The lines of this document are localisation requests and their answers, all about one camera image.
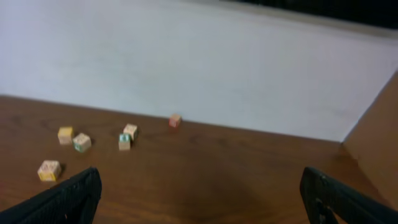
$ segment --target white backdrop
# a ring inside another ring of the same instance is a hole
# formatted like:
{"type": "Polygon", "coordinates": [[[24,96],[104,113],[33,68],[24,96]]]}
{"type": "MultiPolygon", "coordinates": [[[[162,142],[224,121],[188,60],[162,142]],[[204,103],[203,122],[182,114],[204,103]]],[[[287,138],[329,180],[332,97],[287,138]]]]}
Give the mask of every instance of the white backdrop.
{"type": "Polygon", "coordinates": [[[341,141],[398,67],[391,38],[227,4],[3,0],[0,90],[341,141]]]}

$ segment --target teal cube face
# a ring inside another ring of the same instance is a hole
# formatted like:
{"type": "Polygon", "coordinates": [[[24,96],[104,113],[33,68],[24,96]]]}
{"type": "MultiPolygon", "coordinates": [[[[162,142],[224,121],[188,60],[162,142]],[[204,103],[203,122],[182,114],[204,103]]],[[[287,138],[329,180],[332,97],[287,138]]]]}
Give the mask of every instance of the teal cube face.
{"type": "Polygon", "coordinates": [[[81,146],[79,144],[73,143],[73,146],[77,151],[81,152],[81,146]]]}
{"type": "Polygon", "coordinates": [[[131,136],[129,134],[120,134],[119,142],[129,142],[131,141],[131,136]]]}

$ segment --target brown side panel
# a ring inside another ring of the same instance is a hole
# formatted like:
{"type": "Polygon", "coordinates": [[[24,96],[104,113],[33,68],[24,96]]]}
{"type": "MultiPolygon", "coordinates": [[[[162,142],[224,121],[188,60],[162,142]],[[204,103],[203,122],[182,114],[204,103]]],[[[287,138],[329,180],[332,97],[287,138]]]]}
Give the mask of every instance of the brown side panel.
{"type": "Polygon", "coordinates": [[[398,72],[344,141],[360,168],[398,208],[398,72]]]}

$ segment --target cube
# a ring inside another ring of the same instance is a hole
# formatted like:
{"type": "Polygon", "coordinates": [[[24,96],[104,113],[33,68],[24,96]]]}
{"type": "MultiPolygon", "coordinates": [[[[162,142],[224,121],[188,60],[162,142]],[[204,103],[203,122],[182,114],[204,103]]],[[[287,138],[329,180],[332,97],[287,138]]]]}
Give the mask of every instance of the cube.
{"type": "Polygon", "coordinates": [[[91,139],[86,134],[80,133],[73,139],[73,146],[79,152],[85,152],[91,146],[91,139]]]}
{"type": "Polygon", "coordinates": [[[178,114],[173,114],[173,115],[170,117],[169,125],[170,125],[171,127],[176,128],[176,127],[179,126],[180,123],[181,123],[181,116],[180,116],[180,115],[178,115],[178,114]]]}
{"type": "Polygon", "coordinates": [[[124,134],[130,134],[131,140],[134,141],[138,135],[138,127],[133,124],[127,124],[126,127],[123,129],[124,134]]]}
{"type": "Polygon", "coordinates": [[[37,174],[41,181],[56,181],[61,173],[61,165],[58,161],[44,161],[37,174]]]}
{"type": "Polygon", "coordinates": [[[123,133],[119,135],[119,150],[130,150],[131,136],[130,134],[123,133]]]}
{"type": "Polygon", "coordinates": [[[67,145],[72,143],[73,128],[72,127],[61,127],[58,131],[58,139],[61,145],[67,145]]]}

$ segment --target wooden table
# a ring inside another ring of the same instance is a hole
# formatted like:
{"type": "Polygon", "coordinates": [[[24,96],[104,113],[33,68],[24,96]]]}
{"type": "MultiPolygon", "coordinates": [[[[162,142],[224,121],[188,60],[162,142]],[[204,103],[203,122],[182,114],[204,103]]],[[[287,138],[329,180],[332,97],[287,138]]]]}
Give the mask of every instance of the wooden table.
{"type": "Polygon", "coordinates": [[[308,223],[299,192],[305,166],[382,201],[337,142],[186,121],[175,130],[162,118],[0,96],[0,210],[54,185],[37,176],[46,159],[66,164],[60,180],[98,168],[94,223],[308,223]],[[121,152],[126,123],[141,132],[121,152]],[[60,146],[60,126],[88,134],[93,147],[81,154],[60,146]]]}

